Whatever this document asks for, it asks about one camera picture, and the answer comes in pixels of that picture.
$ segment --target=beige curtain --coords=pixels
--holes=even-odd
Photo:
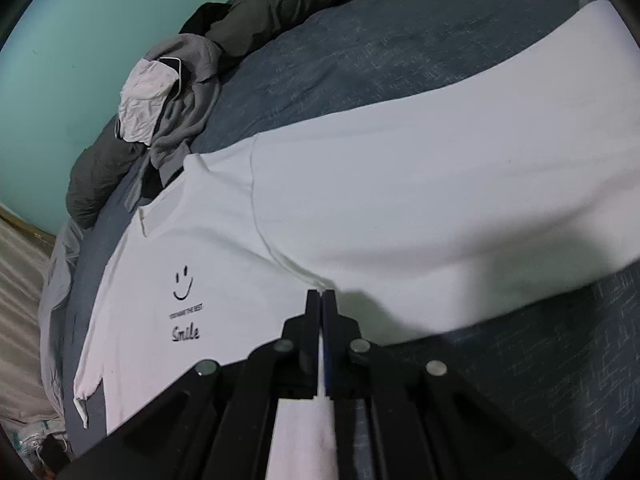
[[[40,376],[38,302],[49,257],[0,219],[0,416],[25,423],[56,412]]]

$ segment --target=bed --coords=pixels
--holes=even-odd
[[[215,152],[265,130],[458,82],[545,37],[588,1],[351,0],[322,10],[225,77],[191,149]],[[66,316],[55,320],[64,325],[63,397],[76,454],[106,432],[101,389],[88,401],[92,424],[84,430],[72,385],[102,271],[131,218],[124,201],[138,166],[86,233]],[[639,271],[633,264],[577,292],[394,351],[447,362],[580,480],[603,479],[640,425]],[[548,362],[558,366],[545,369]],[[361,424],[361,478],[371,478],[366,443]]]

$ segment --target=silver bolt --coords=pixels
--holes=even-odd
[[[442,377],[447,373],[447,365],[442,361],[429,361],[426,368],[429,375],[434,377]]]
[[[366,339],[354,339],[349,343],[349,348],[356,354],[366,354],[371,350],[371,343]]]
[[[281,354],[291,352],[293,350],[293,341],[289,339],[278,339],[273,344],[273,349]]]
[[[196,371],[198,375],[211,375],[218,369],[218,363],[213,359],[203,359],[196,364]]]

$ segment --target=green wall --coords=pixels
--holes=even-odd
[[[57,232],[129,70],[207,1],[226,0],[34,0],[0,51],[0,202]]]

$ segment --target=white shirt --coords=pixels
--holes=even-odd
[[[188,156],[105,270],[74,393],[103,380],[111,431],[279,336],[308,288],[386,343],[614,272],[640,256],[639,125],[640,51],[594,2],[460,83]]]

